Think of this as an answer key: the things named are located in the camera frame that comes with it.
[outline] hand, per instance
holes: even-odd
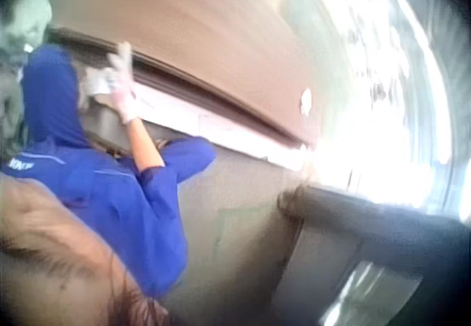
[[[108,54],[113,68],[105,69],[111,98],[123,124],[138,117],[135,94],[132,91],[132,50],[127,42],[118,44],[118,54]]]

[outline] blue jacket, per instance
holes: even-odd
[[[165,167],[138,173],[132,158],[119,163],[92,149],[80,125],[77,75],[57,46],[38,49],[24,69],[25,120],[32,143],[5,174],[46,185],[119,255],[149,297],[168,290],[187,264],[177,184],[215,158],[202,138],[172,141]]]

